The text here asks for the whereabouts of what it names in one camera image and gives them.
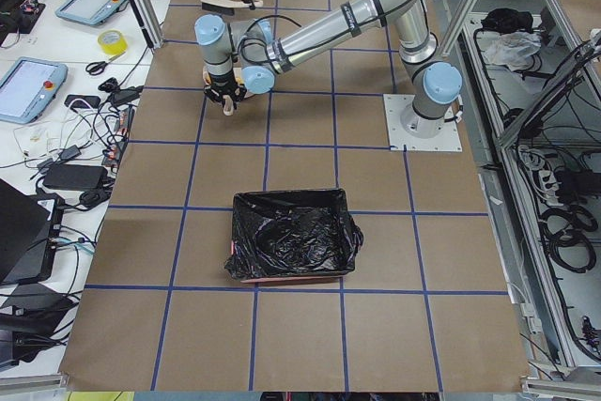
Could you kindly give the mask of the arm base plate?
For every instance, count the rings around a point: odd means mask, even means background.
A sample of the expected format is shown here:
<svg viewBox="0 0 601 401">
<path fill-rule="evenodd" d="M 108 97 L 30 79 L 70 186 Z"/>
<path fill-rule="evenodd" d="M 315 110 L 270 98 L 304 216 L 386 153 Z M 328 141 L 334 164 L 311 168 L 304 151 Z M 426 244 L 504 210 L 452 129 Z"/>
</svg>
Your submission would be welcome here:
<svg viewBox="0 0 601 401">
<path fill-rule="evenodd" d="M 424 119 L 413 110 L 413 99 L 413 95 L 383 95 L 389 149 L 461 152 L 457 121 L 452 109 L 447 109 L 444 118 Z"/>
</svg>

